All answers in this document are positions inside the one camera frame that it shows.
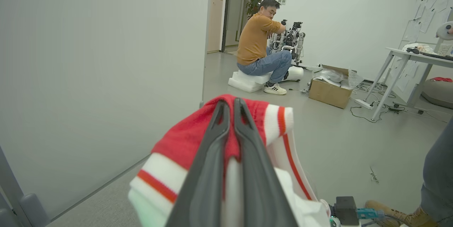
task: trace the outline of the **cardboard box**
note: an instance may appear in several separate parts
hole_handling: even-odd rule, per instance
[[[337,67],[331,67],[326,65],[323,65],[323,67],[326,69],[333,69],[345,75],[348,75],[349,73],[347,69],[340,69]],[[348,105],[351,93],[352,90],[331,85],[324,81],[312,80],[309,98],[344,109]]]

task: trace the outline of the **potted plant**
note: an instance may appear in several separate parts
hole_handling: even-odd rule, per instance
[[[261,0],[249,0],[249,2],[246,4],[247,16],[249,19],[252,15],[256,14],[259,11],[260,2]]]

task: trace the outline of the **blue jeans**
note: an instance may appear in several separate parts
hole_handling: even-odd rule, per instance
[[[429,150],[423,167],[420,207],[440,226],[453,223],[453,118]]]
[[[240,71],[246,75],[265,75],[272,72],[270,76],[270,83],[278,83],[283,80],[291,66],[291,53],[284,50],[277,53],[270,54],[270,49],[266,47],[267,56],[257,59],[254,63],[246,66],[237,64]]]

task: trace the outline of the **red cloth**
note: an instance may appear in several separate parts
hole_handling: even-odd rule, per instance
[[[238,161],[241,159],[239,143],[234,132],[234,99],[232,95],[221,95],[207,102],[205,106],[197,110],[184,120],[173,126],[164,137],[157,142],[151,153],[160,153],[181,165],[185,169],[189,169],[194,161],[197,150],[206,132],[209,121],[211,120],[214,109],[219,100],[225,100],[230,106],[230,132],[228,141],[225,145],[224,166],[226,167],[228,159],[235,157]],[[259,135],[261,136],[264,145],[266,145],[266,137],[264,132],[264,116],[268,102],[252,101],[244,99],[252,118],[255,120]]]
[[[431,78],[431,80],[436,80],[436,81],[444,81],[444,82],[453,82],[453,80],[451,78],[444,78],[444,77],[435,77],[435,78]]]

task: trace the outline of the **white table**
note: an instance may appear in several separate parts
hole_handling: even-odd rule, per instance
[[[398,75],[396,76],[395,80],[393,80],[391,85],[387,85],[387,90],[385,91],[384,96],[380,100],[379,106],[376,108],[376,111],[374,112],[374,115],[373,115],[373,117],[371,119],[373,121],[376,119],[376,116],[380,112],[381,107],[384,105],[384,101],[387,99],[388,95],[393,90],[393,87],[395,86],[395,84],[396,84],[398,78],[400,77],[400,75],[403,73],[404,67],[406,67],[406,64],[407,64],[407,62],[409,60],[424,62],[424,63],[428,64],[428,66],[427,66],[427,68],[426,68],[426,70],[425,70],[425,72],[424,72],[424,74],[423,74],[423,76],[421,78],[421,81],[419,82],[419,84],[417,85],[415,90],[412,92],[412,95],[409,98],[408,104],[406,105],[406,106],[411,107],[411,108],[414,108],[416,101],[418,100],[418,98],[420,98],[420,95],[421,95],[422,90],[423,90],[423,83],[427,79],[429,71],[431,70],[431,67],[433,65],[453,68],[453,61],[448,60],[448,59],[435,58],[435,57],[425,56],[425,55],[422,55],[422,54],[414,54],[412,52],[408,53],[406,51],[399,50],[399,49],[394,49],[394,48],[388,48],[388,47],[386,47],[386,48],[390,50],[390,53],[387,56],[387,59],[385,60],[384,65],[381,67],[379,73],[377,74],[377,77],[374,80],[374,83],[371,86],[371,88],[374,88],[376,86],[376,84],[378,83],[378,81],[380,80],[380,78],[382,77],[384,72],[387,70],[387,67],[389,66],[390,62],[392,61],[392,59],[395,56],[400,57],[401,61],[400,61],[399,65],[398,65],[398,70],[399,70],[398,71]],[[372,93],[372,90],[369,90],[369,92],[367,93],[367,97],[365,98],[365,101],[367,101],[367,99],[369,98],[369,95],[371,93]]]

